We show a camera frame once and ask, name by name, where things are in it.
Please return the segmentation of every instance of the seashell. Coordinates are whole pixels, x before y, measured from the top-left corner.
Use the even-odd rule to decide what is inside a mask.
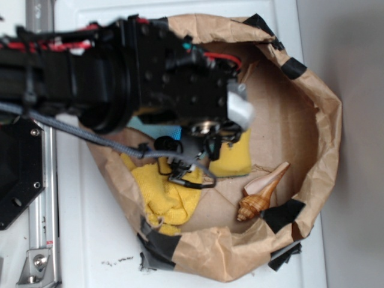
[[[256,178],[244,187],[245,197],[239,202],[238,221],[252,219],[260,215],[261,211],[269,208],[272,193],[289,166],[288,162],[284,162],[272,173]]]

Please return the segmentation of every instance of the paper bag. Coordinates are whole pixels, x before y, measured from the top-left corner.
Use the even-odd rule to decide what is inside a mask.
[[[239,81],[247,86],[256,119],[251,126],[252,172],[219,179],[202,191],[182,233],[166,236],[146,221],[141,193],[119,154],[89,144],[110,190],[137,233],[143,264],[235,280],[271,260],[271,253],[309,235],[334,186],[341,135],[341,103],[309,69],[291,58],[265,22],[202,14],[168,18],[171,31],[213,52],[242,60]],[[124,130],[117,139],[130,146],[144,136]],[[244,185],[280,163],[291,167],[279,183],[271,208],[239,223],[238,202]]]

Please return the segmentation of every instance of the blue object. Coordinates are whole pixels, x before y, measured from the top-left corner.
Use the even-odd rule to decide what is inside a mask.
[[[181,138],[181,126],[143,124],[139,117],[132,117],[127,127],[139,130],[153,139],[161,136],[169,136],[175,140]]]

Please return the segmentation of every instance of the screw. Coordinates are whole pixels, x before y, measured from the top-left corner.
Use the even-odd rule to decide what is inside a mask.
[[[197,102],[197,96],[194,95],[194,96],[192,96],[192,98],[191,98],[191,104],[194,104],[194,103],[196,103],[196,102]]]
[[[47,257],[44,257],[41,254],[35,256],[34,265],[36,266],[36,268],[42,268],[42,266],[46,264],[47,264]]]
[[[36,283],[37,282],[37,277],[35,275],[31,275],[31,276],[28,277],[27,282],[29,284]]]
[[[161,78],[163,80],[164,83],[169,83],[169,75],[168,74],[164,74],[163,77]]]
[[[39,129],[32,129],[31,130],[31,135],[34,136],[34,137],[39,136],[40,135]]]
[[[219,105],[219,107],[223,107],[225,102],[224,102],[224,97],[220,97],[220,99],[218,100],[217,104]]]
[[[152,78],[153,78],[153,75],[152,75],[152,73],[151,73],[150,71],[146,71],[146,72],[144,73],[144,78],[145,78],[145,80],[147,80],[147,81],[151,81]]]
[[[149,27],[148,27],[148,25],[143,24],[142,27],[141,27],[141,31],[142,31],[142,34],[144,36],[148,36],[149,35]]]
[[[196,83],[196,81],[197,81],[197,76],[196,75],[191,75],[190,76],[190,82],[191,83]]]
[[[223,81],[222,81],[221,79],[218,79],[217,82],[216,82],[216,85],[217,85],[218,87],[222,87],[222,85],[223,85]]]

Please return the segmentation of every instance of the mounting hole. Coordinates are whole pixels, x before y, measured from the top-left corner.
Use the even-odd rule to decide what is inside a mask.
[[[21,207],[23,205],[20,199],[16,197],[12,198],[12,204],[16,207]]]

